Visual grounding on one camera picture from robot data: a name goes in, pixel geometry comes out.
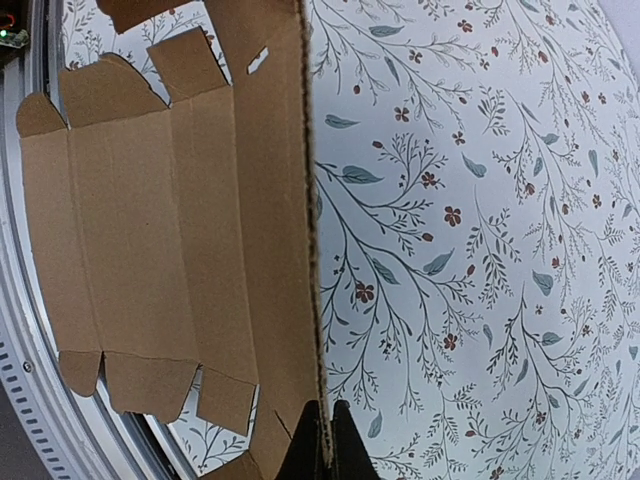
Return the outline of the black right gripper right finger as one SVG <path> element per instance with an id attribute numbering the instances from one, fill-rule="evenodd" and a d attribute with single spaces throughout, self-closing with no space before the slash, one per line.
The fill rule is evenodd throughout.
<path id="1" fill-rule="evenodd" d="M 369 454 L 353 420 L 346 400 L 334 404 L 332 432 L 334 459 L 331 478 L 339 480 L 376 480 Z"/>

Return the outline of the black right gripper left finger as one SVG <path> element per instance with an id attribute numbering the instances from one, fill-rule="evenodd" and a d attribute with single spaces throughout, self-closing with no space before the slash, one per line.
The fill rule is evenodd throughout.
<path id="1" fill-rule="evenodd" d="M 299 418 L 276 480 L 322 480 L 325 465 L 320 445 L 320 409 L 309 401 Z"/>

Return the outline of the brown cardboard paper box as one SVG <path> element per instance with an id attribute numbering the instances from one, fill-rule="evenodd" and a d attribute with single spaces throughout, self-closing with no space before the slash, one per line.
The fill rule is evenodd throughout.
<path id="1" fill-rule="evenodd" d="M 210 1 L 149 48 L 21 103 L 26 213 L 65 384 L 114 410 L 248 436 L 217 479 L 277 476 L 319 394 L 306 32 L 299 1 Z"/>

